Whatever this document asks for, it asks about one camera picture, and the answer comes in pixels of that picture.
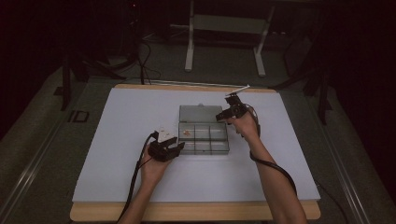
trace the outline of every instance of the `white paper sheet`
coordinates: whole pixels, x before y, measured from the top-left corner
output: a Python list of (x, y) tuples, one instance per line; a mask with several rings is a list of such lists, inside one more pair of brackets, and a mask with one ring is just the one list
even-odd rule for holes
[[(160, 127), (177, 136), (180, 105), (221, 105), (226, 92), (113, 89), (99, 122), (75, 189), (73, 202), (125, 202), (142, 146)], [(294, 179), (301, 200), (319, 194), (278, 93), (241, 92), (254, 106), (262, 141)], [(264, 201), (248, 144), (228, 126), (230, 153), (222, 156), (180, 155), (167, 168), (152, 202)], [(140, 185), (140, 175), (135, 191)]]

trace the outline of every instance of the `person's right hand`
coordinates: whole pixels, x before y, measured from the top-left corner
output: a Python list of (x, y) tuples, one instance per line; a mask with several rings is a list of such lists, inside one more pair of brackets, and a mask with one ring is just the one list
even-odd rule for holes
[(233, 124), (233, 126), (235, 126), (236, 131), (238, 133), (241, 133), (242, 136), (244, 136), (247, 140), (251, 137), (259, 137), (259, 134), (257, 133), (256, 121), (254, 120), (250, 112), (245, 113), (245, 115), (239, 119), (236, 118), (226, 119), (226, 122)]

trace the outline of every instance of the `forearm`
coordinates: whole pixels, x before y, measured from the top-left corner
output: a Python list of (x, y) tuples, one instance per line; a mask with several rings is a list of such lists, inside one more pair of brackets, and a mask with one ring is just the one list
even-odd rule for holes
[(142, 185), (134, 196), (128, 209), (118, 223), (120, 224), (137, 224), (140, 223), (145, 214), (146, 207), (149, 204), (155, 185)]
[[(275, 163), (259, 136), (247, 138), (251, 153), (257, 159)], [(262, 190), (277, 223), (306, 223), (305, 213), (289, 180), (278, 170), (257, 163)]]

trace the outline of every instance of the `person's left hand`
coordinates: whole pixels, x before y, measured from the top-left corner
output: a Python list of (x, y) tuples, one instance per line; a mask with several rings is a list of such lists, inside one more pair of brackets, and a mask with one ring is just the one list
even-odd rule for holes
[(146, 146), (145, 153), (141, 162), (142, 185), (155, 187), (163, 178), (166, 167), (172, 161), (155, 161), (149, 155), (149, 146)]

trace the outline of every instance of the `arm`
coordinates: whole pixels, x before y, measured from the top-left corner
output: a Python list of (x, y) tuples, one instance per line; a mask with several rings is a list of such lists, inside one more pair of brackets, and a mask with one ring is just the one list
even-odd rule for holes
[(161, 162), (152, 160), (148, 154), (149, 147), (146, 147), (145, 154), (142, 161), (141, 168), (141, 185), (134, 196), (134, 199), (129, 204), (128, 209), (121, 217), (119, 223), (126, 224), (132, 223), (137, 224), (143, 218), (146, 207), (149, 204), (152, 192), (154, 191), (157, 184), (160, 182), (166, 167), (171, 161)]
[[(253, 156), (263, 161), (276, 163), (260, 139), (256, 123), (250, 113), (240, 119), (227, 119), (241, 133)], [(256, 162), (262, 182), (262, 190), (276, 223), (306, 223), (305, 212), (289, 180), (278, 170)]]

